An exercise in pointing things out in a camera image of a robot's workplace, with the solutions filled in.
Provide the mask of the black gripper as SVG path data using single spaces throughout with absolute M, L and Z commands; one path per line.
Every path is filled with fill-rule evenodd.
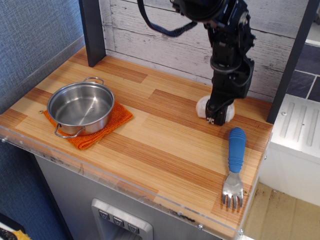
M 213 68 L 212 92 L 206 103 L 206 122 L 223 126 L 226 122 L 228 106 L 235 99 L 244 99 L 249 91 L 255 62 L 244 56 L 239 64 L 226 67 L 210 63 Z

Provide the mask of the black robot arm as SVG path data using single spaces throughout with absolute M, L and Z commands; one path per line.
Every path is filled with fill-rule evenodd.
M 243 0 L 174 0 L 181 15 L 207 29 L 212 47 L 212 92 L 205 106 L 207 122 L 222 126 L 227 109 L 249 91 L 255 62 L 247 57 L 254 46 L 248 5 Z

